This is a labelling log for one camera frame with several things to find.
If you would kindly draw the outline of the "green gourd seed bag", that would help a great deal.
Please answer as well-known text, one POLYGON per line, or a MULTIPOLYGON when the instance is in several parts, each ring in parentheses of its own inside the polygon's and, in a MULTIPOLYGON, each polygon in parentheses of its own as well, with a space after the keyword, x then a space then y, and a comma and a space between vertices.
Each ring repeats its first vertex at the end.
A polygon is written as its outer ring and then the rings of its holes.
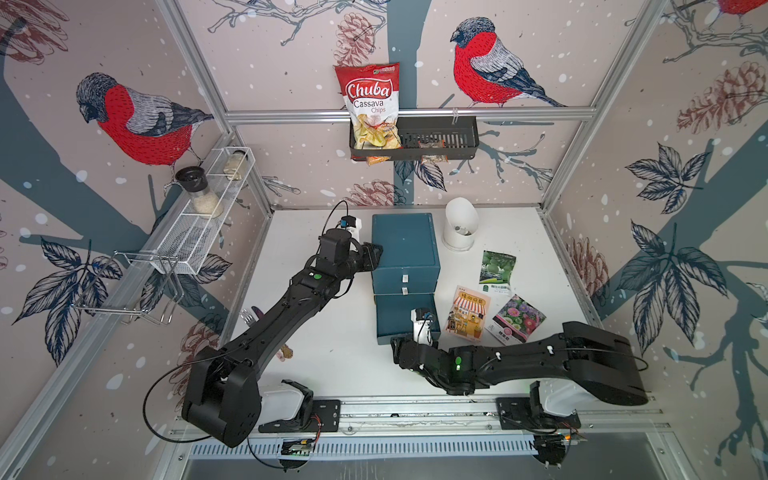
POLYGON ((516 263, 514 255, 485 250, 479 275, 481 290, 493 294, 510 293, 510 277, 516 263))

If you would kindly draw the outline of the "flower seed bag pink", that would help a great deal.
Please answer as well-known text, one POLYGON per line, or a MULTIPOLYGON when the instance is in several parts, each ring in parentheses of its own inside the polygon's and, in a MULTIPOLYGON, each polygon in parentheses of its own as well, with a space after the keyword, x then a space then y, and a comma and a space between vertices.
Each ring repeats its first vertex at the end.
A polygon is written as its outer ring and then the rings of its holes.
POLYGON ((485 331, 504 346, 524 344, 546 316, 518 295, 513 295, 486 323, 485 331))

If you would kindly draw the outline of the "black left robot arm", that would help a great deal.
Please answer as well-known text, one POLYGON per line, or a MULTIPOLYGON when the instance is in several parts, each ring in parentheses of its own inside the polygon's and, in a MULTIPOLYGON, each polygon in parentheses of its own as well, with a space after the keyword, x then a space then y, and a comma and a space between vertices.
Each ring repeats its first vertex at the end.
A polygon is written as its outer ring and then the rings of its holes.
POLYGON ((384 248, 358 242, 341 228, 319 237, 318 252, 290 280, 280 300, 244 333, 219 349, 205 347, 191 362, 182 419, 228 447, 254 428, 296 416, 310 397, 283 382, 261 391, 259 381, 280 348, 307 320, 339 296, 343 281, 374 271, 384 248))

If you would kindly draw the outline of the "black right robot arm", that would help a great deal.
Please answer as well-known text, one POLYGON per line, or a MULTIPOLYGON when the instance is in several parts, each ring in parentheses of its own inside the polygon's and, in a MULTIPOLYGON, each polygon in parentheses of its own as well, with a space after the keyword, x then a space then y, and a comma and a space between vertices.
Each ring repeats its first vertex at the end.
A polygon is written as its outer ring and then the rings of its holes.
POLYGON ((527 380, 529 395, 497 400, 500 425, 551 435, 580 428, 582 402, 625 407, 647 404, 641 373, 647 363, 619 335, 565 322, 545 339, 502 347, 461 346, 448 351, 412 338, 391 340, 393 361, 452 396, 469 396, 505 382, 527 380))

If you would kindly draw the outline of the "teal drawer cabinet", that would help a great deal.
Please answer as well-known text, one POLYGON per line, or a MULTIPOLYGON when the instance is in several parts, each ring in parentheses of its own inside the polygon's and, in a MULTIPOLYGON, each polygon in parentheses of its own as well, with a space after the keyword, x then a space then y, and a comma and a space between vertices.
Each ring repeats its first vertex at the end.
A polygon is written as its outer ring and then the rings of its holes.
POLYGON ((430 213, 375 214, 372 241, 383 247, 372 273, 376 307, 376 340, 413 339, 411 311, 429 308, 434 315, 432 336, 440 337, 435 291, 440 274, 439 252, 430 213))

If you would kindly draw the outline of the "orange shop picture seed bag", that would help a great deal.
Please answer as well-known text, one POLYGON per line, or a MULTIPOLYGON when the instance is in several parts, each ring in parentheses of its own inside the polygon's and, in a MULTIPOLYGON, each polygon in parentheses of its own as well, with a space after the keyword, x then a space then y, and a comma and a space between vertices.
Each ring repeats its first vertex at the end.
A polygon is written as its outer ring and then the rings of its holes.
POLYGON ((481 292, 458 286, 455 291, 445 331, 478 343, 484 332, 491 298, 481 292))

